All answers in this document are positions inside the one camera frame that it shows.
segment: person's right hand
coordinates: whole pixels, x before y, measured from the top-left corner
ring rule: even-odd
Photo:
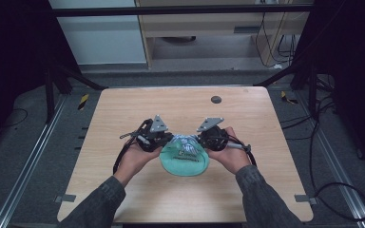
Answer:
[[[225,128],[227,134],[236,137],[231,126]],[[222,151],[213,151],[207,149],[209,158],[220,162],[228,171],[236,174],[244,166],[251,164],[247,154],[242,149],[226,147]]]

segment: gray floor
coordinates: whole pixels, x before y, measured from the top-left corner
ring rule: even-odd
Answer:
[[[112,87],[249,86],[278,71],[273,67],[262,65],[257,58],[254,44],[248,36],[197,37],[194,42],[187,42],[186,38],[158,39],[153,56],[151,69],[127,70],[123,67],[110,73],[89,72],[86,73],[86,76],[103,86]],[[301,101],[301,97],[307,92],[306,88],[296,93],[291,91],[288,86],[290,79],[290,76],[285,77],[268,88],[280,121],[306,115],[301,104],[290,104],[280,97],[280,92],[285,90],[289,98]],[[85,127],[89,125],[100,96],[100,91],[94,91],[85,85],[71,81],[74,90],[71,95],[66,97],[63,113],[29,180],[28,187],[14,211],[10,220],[12,224],[36,227],[57,222],[56,215],[60,204],[54,202],[54,198],[62,196],[66,191],[79,149],[83,144],[81,136],[86,134]],[[44,92],[44,88],[39,87],[21,95],[16,100],[15,108],[22,109],[14,110],[9,117],[7,125],[12,126],[2,128],[0,134],[0,208],[43,130],[46,118]],[[77,106],[81,97],[86,93],[89,94],[89,99],[84,110],[80,111]],[[319,99],[326,95],[328,95],[326,92],[318,93]],[[282,126],[295,122],[282,123]],[[339,163],[353,185],[365,194],[365,161],[357,158],[355,145],[342,120],[335,113],[335,108],[321,113],[320,122],[320,131],[323,131],[329,140]],[[310,140],[296,140],[310,136],[312,125],[310,122],[305,122],[283,132],[306,193],[312,196],[314,189],[309,174]],[[313,146],[312,161],[317,187],[335,180],[332,168],[317,140]],[[352,215],[346,200],[337,187],[326,190],[322,197],[337,210],[348,216]],[[321,203],[314,205],[313,211],[315,217],[306,224],[308,227],[359,227],[355,222],[335,215]],[[227,224],[220,227],[234,226]]]

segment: gray sleeve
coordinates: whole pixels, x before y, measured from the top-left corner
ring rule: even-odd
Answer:
[[[110,227],[124,198],[123,186],[116,178],[110,177],[91,192],[58,227]]]
[[[236,180],[243,194],[248,227],[303,227],[256,166],[243,167],[237,172]]]

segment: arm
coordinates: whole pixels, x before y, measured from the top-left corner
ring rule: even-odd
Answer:
[[[236,137],[233,128],[226,132]],[[301,221],[287,208],[278,193],[266,183],[258,168],[251,164],[241,149],[226,147],[222,151],[207,151],[236,175],[242,192],[242,203],[248,227],[302,227]]]
[[[158,148],[152,153],[132,144],[123,156],[114,176],[109,177],[84,199],[58,227],[110,227],[115,212],[125,198],[125,187],[152,159],[159,157]]]

